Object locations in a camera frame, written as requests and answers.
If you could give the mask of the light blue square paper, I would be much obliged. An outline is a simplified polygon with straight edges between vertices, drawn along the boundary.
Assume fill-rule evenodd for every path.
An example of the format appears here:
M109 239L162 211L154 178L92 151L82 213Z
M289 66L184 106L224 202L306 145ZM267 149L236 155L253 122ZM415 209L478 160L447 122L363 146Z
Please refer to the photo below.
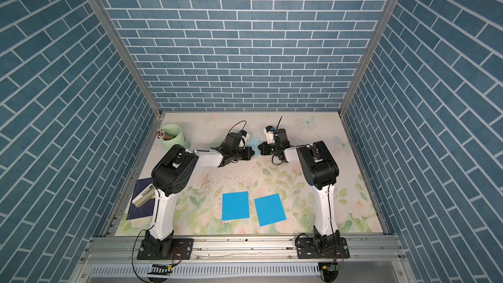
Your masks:
M259 157L261 155L261 152L259 150L259 145L261 144L261 138L258 137L251 137L249 141L249 145L254 151L253 157Z

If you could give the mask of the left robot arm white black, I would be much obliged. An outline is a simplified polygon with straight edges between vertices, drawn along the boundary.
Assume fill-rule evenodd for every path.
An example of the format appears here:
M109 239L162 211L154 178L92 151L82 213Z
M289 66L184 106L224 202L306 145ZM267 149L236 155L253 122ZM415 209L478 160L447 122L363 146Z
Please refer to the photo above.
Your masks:
M158 162L151 173L155 205L153 219L141 241L140 253L150 259L165 259L173 252L174 211L178 193L189 183L196 168L224 167L232 162L249 161L255 154L246 145L250 135L241 130L229 132L217 148L208 151L184 148L176 144Z

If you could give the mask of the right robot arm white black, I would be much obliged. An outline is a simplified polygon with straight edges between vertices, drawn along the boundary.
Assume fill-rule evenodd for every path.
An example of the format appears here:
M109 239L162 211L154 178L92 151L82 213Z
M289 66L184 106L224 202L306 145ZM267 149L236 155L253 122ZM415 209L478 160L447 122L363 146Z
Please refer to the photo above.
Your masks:
M316 205L313 244L323 257L334 257L341 236L335 221L333 186L339 167L323 141L312 144L291 145L286 130L268 126L266 140L258 145L262 155L271 155L281 162L298 162L306 182L313 188Z

